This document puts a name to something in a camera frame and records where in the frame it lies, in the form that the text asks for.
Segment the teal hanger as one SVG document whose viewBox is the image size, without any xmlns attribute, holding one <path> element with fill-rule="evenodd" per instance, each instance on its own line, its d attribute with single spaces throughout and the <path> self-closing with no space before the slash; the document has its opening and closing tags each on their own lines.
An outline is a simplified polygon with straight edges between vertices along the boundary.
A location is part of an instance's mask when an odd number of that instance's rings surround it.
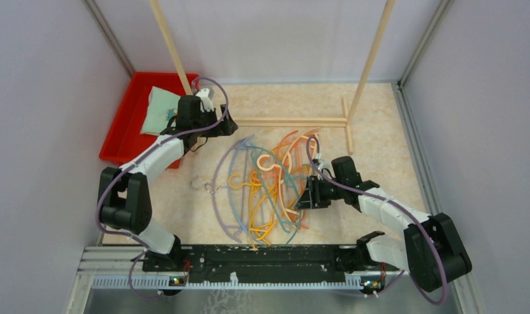
<svg viewBox="0 0 530 314">
<path fill-rule="evenodd" d="M 294 209 L 294 205 L 303 189 L 303 175 L 308 167 L 300 160 L 294 164 L 291 152 L 283 151 L 283 146 L 280 144 L 272 150 L 254 143 L 244 146 L 249 151 L 252 167 L 248 181 L 243 183 L 250 188 L 247 229 L 252 245 L 271 245 L 280 240 L 280 232 L 286 233 L 288 245 L 307 227 L 302 224 L 304 214 Z"/>
</svg>

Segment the cream hanger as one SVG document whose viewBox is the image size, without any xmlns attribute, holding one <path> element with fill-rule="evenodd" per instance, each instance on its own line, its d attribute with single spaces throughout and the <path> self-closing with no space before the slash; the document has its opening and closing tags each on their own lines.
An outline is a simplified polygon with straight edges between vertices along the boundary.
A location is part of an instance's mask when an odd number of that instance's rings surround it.
<svg viewBox="0 0 530 314">
<path fill-rule="evenodd" d="M 256 166 L 262 174 L 277 173 L 274 179 L 277 185 L 276 207 L 280 209 L 280 217 L 291 222 L 304 215 L 294 208 L 300 191 L 304 188 L 304 180 L 297 175 L 309 175 L 311 167 L 302 161 L 300 145 L 312 135 L 319 134 L 320 127 L 300 133 L 298 130 L 286 134 L 269 152 L 261 152 L 256 159 Z"/>
</svg>

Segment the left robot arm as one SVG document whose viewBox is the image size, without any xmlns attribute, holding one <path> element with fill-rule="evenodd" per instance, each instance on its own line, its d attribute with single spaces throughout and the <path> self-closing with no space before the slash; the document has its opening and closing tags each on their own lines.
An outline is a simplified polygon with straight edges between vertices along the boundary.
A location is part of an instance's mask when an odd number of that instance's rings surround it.
<svg viewBox="0 0 530 314">
<path fill-rule="evenodd" d="M 169 271 L 182 266 L 181 240 L 152 217 L 150 184 L 192 151 L 199 138 L 230 136 L 238 129 L 229 104 L 220 108 L 217 111 L 202 91 L 180 97 L 177 113 L 149 148 L 126 164 L 101 172 L 95 222 L 103 233 L 131 237 Z"/>
</svg>

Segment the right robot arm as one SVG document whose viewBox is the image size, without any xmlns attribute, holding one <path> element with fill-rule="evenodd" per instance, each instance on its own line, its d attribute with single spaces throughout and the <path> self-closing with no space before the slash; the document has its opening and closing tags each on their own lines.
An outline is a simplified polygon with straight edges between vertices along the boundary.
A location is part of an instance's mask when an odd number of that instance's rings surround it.
<svg viewBox="0 0 530 314">
<path fill-rule="evenodd" d="M 324 209 L 337 200 L 380 221 L 397 237 L 372 232 L 357 240 L 356 261 L 365 270 L 386 263 L 408 272 L 426 292 L 441 288 L 472 271 L 472 262 L 453 220 L 444 213 L 430 215 L 415 210 L 384 191 L 378 183 L 361 178 L 350 156 L 331 162 L 334 175 L 323 173 L 314 158 L 316 175 L 307 178 L 296 202 L 300 210 Z"/>
</svg>

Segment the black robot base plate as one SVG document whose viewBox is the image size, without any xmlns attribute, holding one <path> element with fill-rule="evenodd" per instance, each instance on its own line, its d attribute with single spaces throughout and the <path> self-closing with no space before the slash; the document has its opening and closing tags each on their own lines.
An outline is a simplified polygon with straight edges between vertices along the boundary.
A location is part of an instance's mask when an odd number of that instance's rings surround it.
<svg viewBox="0 0 530 314">
<path fill-rule="evenodd" d="M 355 245 L 183 245 L 163 255 L 148 252 L 145 272 L 178 271 L 189 283 L 226 283 L 235 273 L 243 284 L 343 283 L 346 275 L 381 271 Z"/>
</svg>

